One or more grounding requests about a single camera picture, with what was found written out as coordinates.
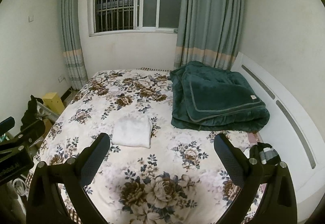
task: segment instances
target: folded blanket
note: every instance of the folded blanket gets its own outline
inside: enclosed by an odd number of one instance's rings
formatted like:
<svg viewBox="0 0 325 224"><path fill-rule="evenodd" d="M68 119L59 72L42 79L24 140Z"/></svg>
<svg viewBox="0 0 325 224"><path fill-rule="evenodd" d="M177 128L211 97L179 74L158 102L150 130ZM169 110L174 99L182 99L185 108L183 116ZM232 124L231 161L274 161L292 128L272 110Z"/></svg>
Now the folded blanket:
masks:
<svg viewBox="0 0 325 224"><path fill-rule="evenodd" d="M117 120L112 143L131 147L150 148L152 120L142 117L122 117Z"/></svg>
<svg viewBox="0 0 325 224"><path fill-rule="evenodd" d="M268 121L265 103L238 72L191 61L170 73L172 125L195 130L259 131Z"/></svg>

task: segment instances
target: headboard groove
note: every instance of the headboard groove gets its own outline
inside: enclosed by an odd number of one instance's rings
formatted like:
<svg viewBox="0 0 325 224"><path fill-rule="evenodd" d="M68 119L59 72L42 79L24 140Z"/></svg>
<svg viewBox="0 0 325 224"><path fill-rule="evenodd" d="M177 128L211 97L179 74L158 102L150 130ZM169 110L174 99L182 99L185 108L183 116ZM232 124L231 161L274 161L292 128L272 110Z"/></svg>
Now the headboard groove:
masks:
<svg viewBox="0 0 325 224"><path fill-rule="evenodd" d="M315 159L313 154L311 153L311 150L308 146L308 143L305 139L305 137L303 136L303 133L301 132L301 130L299 129L298 125L296 124L296 122L294 121L294 119L291 117L290 113L286 110L286 108L282 105L282 103L280 101L276 101L277 106L279 107L279 109L283 112L283 114L285 115L285 117L287 118L287 120L290 122L292 128L295 130L299 140L301 141L301 144L303 145L303 148L306 152L306 155L308 157L308 160L310 162L310 166L312 169L314 169L316 167L316 163L315 163Z"/></svg>
<svg viewBox="0 0 325 224"><path fill-rule="evenodd" d="M269 94L269 96L272 99L275 99L275 95L272 93L271 90L269 90L269 88L263 83L262 80L260 80L257 76L255 76L255 74L250 71L247 67L245 67L244 65L242 65L242 68L253 78L256 80L257 83L259 83L259 85L267 92L267 94Z"/></svg>

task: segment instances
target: white towel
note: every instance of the white towel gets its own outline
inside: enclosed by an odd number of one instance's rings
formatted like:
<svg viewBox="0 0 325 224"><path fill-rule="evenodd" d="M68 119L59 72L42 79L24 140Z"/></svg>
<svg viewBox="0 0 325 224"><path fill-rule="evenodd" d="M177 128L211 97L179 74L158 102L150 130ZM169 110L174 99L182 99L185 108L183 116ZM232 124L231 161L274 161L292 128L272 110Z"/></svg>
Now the white towel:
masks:
<svg viewBox="0 0 325 224"><path fill-rule="evenodd" d="M150 148L152 120L144 115L122 117L114 126L112 143L131 147Z"/></svg>
<svg viewBox="0 0 325 224"><path fill-rule="evenodd" d="M247 148L245 151L244 151L244 154L245 156L249 159L249 151L250 151L251 148Z"/></svg>

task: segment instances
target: electrical outlet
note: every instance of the electrical outlet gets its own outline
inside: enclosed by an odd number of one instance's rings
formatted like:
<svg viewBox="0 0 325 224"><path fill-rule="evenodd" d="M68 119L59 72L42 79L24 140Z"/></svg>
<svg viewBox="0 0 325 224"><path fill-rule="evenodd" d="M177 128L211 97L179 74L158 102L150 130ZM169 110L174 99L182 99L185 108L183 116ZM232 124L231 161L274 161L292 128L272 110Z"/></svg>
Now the electrical outlet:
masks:
<svg viewBox="0 0 325 224"><path fill-rule="evenodd" d="M65 76L64 75L60 75L59 78L58 78L58 80L59 80L59 83L62 82L63 80L65 80Z"/></svg>

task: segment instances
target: metal window bars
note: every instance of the metal window bars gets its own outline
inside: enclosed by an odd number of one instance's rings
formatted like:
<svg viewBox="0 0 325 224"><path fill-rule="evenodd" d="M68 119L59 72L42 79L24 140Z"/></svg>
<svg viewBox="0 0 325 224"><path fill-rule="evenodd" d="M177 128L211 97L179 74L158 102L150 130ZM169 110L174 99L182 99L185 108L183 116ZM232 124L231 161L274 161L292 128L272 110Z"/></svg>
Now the metal window bars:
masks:
<svg viewBox="0 0 325 224"><path fill-rule="evenodd" d="M131 30L134 0L95 0L96 32Z"/></svg>

